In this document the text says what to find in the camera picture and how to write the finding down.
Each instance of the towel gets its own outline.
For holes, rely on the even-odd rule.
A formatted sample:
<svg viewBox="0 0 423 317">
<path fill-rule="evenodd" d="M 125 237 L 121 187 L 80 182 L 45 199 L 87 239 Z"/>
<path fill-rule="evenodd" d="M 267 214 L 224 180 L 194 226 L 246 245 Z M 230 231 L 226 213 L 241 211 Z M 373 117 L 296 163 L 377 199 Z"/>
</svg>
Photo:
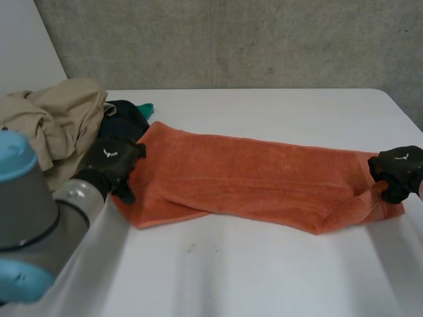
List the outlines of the towel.
<svg viewBox="0 0 423 317">
<path fill-rule="evenodd" d="M 198 135 L 155 122 L 139 140 L 147 158 L 128 184 L 133 205 L 113 201 L 137 228 L 210 213 L 321 234 L 398 217 L 367 166 L 374 153 Z"/>
</svg>

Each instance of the white table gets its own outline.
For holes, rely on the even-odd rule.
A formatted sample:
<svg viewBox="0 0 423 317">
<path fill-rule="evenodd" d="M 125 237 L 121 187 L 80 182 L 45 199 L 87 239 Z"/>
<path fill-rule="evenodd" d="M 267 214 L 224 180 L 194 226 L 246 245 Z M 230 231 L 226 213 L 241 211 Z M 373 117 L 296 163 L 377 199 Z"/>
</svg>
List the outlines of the white table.
<svg viewBox="0 0 423 317">
<path fill-rule="evenodd" d="M 119 90 L 194 133 L 380 151 L 423 135 L 372 89 Z M 231 216 L 147 230 L 108 206 L 38 303 L 0 316 L 422 316 L 423 203 L 400 219 L 313 236 Z"/>
</svg>

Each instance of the gray wall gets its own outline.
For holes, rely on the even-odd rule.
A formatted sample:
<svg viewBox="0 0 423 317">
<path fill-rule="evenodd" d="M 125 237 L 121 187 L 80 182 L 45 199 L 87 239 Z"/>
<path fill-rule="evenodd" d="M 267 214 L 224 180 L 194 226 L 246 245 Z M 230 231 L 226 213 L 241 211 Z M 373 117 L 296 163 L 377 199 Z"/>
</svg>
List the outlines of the gray wall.
<svg viewBox="0 0 423 317">
<path fill-rule="evenodd" d="M 35 0 L 108 89 L 378 88 L 423 128 L 421 0 Z"/>
</svg>

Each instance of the crumpled fabric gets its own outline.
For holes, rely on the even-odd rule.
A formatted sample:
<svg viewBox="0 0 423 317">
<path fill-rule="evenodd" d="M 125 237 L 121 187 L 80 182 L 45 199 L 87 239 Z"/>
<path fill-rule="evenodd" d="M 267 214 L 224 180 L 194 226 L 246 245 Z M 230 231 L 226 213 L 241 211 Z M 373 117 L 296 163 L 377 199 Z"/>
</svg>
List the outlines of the crumpled fabric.
<svg viewBox="0 0 423 317">
<path fill-rule="evenodd" d="M 56 86 L 18 91 L 0 100 L 0 129 L 28 138 L 51 190 L 70 179 L 93 143 L 104 116 L 107 92 L 90 79 L 68 79 Z"/>
</svg>

